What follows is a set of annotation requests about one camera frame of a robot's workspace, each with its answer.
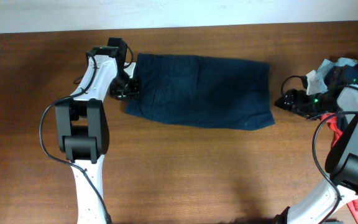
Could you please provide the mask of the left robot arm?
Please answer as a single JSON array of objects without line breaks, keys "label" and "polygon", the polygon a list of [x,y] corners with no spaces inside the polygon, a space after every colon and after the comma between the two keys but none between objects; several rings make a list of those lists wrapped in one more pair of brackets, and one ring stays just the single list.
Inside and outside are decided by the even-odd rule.
[{"label": "left robot arm", "polygon": [[93,47],[86,53],[87,69],[76,90],[54,104],[58,146],[75,179],[78,223],[112,222],[103,200],[103,162],[109,148],[104,99],[129,101],[139,96],[135,63],[126,62],[131,53],[117,37]]}]

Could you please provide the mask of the light blue garment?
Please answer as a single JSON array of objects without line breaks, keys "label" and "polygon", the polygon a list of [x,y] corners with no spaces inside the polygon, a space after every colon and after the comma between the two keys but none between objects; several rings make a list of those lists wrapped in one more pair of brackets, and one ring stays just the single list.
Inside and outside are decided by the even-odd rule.
[{"label": "light blue garment", "polygon": [[328,83],[328,81],[325,81],[325,79],[328,77],[328,73],[332,68],[344,67],[346,65],[354,67],[357,63],[358,63],[358,60],[345,58],[345,57],[339,58],[337,60],[337,62],[335,62],[335,63],[328,59],[324,59],[322,64],[319,66],[317,72],[324,77],[324,83],[328,87],[329,83]]}]

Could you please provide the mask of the navy blue shorts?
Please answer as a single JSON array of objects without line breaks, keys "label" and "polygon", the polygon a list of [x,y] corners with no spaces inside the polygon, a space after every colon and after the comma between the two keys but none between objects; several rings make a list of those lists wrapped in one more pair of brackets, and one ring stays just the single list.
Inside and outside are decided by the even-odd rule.
[{"label": "navy blue shorts", "polygon": [[125,112],[165,124],[255,131],[275,123],[269,65],[197,55],[139,54],[138,99]]}]

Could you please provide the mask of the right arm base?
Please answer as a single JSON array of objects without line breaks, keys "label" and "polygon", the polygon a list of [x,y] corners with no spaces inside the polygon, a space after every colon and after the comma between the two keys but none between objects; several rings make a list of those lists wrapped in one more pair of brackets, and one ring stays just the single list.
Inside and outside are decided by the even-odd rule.
[{"label": "right arm base", "polygon": [[328,220],[323,222],[323,224],[344,224],[344,222],[339,221],[339,220]]}]

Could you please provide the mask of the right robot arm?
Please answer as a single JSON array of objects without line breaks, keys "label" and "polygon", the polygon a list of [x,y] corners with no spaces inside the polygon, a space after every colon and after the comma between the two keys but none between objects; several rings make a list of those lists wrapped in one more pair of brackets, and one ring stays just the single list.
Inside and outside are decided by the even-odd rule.
[{"label": "right robot arm", "polygon": [[343,116],[349,124],[331,148],[325,166],[316,164],[322,181],[299,203],[273,218],[274,223],[326,223],[345,204],[358,199],[358,85],[346,85],[337,99],[340,111],[323,119],[312,145],[329,119]]}]

